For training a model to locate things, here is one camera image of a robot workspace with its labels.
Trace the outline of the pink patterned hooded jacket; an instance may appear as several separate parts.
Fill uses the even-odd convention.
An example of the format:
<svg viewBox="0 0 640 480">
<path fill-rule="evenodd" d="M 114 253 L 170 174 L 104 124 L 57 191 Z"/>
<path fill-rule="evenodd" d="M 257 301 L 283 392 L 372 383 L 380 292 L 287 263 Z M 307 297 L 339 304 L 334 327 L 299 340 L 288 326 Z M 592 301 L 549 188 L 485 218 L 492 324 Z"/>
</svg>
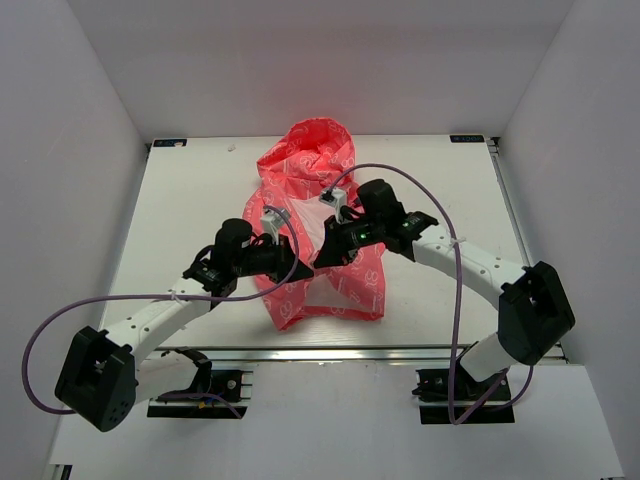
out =
<svg viewBox="0 0 640 480">
<path fill-rule="evenodd" d="M 355 146 L 345 127 L 330 118 L 297 123 L 257 160 L 258 189 L 247 200 L 243 218 L 256 233 L 266 205 L 283 207 L 300 244 L 300 259 L 310 265 L 324 241 L 324 221 L 333 209 L 318 200 L 341 173 L 356 164 Z M 286 330 L 298 321 L 319 316 L 374 321 L 384 316 L 385 248 L 365 247 L 343 267 L 314 272 L 263 298 L 275 327 Z"/>
</svg>

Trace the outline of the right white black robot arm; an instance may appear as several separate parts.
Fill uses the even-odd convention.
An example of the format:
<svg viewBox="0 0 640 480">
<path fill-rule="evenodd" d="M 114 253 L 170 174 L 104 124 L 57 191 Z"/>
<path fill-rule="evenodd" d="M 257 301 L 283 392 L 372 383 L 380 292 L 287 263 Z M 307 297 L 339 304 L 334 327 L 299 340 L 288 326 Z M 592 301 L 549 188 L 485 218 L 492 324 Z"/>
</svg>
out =
<svg viewBox="0 0 640 480">
<path fill-rule="evenodd" d="M 451 374 L 459 396 L 477 397 L 491 376 L 515 364 L 537 364 L 574 327 L 574 313 L 551 265 L 539 261 L 532 267 L 521 266 L 455 241 L 436 218 L 406 211 L 382 179 L 361 185 L 357 198 L 360 207 L 353 209 L 345 191 L 332 188 L 321 193 L 320 201 L 335 212 L 324 222 L 315 268 L 349 265 L 360 249 L 381 244 L 461 280 L 497 310 L 496 331 L 463 353 Z"/>
</svg>

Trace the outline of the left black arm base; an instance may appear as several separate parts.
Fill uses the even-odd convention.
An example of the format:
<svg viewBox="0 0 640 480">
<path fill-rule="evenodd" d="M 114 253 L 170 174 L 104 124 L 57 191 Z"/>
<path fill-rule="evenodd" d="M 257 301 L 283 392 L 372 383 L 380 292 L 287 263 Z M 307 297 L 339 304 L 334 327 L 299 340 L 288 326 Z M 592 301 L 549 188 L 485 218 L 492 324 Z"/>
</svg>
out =
<svg viewBox="0 0 640 480">
<path fill-rule="evenodd" d="M 253 371 L 234 364 L 187 362 L 156 369 L 140 382 L 146 415 L 157 419 L 240 420 L 252 397 Z"/>
</svg>

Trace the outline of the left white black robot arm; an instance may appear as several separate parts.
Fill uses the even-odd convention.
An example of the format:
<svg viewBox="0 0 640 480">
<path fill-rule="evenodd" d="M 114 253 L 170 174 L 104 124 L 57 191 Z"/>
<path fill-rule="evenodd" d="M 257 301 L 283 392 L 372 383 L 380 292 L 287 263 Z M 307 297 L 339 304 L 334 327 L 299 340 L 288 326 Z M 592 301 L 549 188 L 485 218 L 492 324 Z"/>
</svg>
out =
<svg viewBox="0 0 640 480">
<path fill-rule="evenodd" d="M 215 394 L 212 366 L 203 353 L 175 348 L 158 358 L 150 355 L 191 321 L 223 302 L 234 302 L 239 279 L 265 275 L 274 288 L 310 279 L 312 270 L 299 258 L 287 210 L 266 208 L 261 235 L 251 224 L 232 218 L 223 222 L 213 244 L 203 248 L 181 278 L 165 294 L 147 295 L 137 313 L 98 331 L 85 327 L 69 347 L 55 396 L 101 432 L 119 425 L 138 403 L 148 399 L 228 401 Z"/>
</svg>

